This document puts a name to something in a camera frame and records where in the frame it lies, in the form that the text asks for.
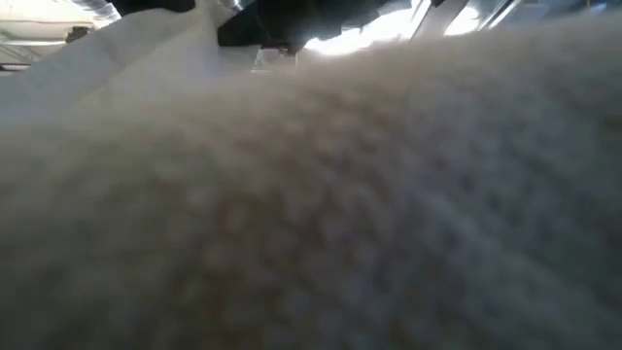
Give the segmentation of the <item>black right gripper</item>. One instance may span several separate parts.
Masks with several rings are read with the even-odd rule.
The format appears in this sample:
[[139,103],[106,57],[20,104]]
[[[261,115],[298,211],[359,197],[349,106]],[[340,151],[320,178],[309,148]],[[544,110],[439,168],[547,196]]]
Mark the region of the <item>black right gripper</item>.
[[299,49],[311,39],[330,39],[411,8],[411,0],[240,0],[218,27],[217,39],[223,48]]

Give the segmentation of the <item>white towel with grey checks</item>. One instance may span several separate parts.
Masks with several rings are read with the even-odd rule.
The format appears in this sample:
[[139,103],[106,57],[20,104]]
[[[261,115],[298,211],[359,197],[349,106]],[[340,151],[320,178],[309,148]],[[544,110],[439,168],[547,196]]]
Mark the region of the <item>white towel with grey checks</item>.
[[622,350],[622,11],[208,71],[126,17],[0,81],[0,350]]

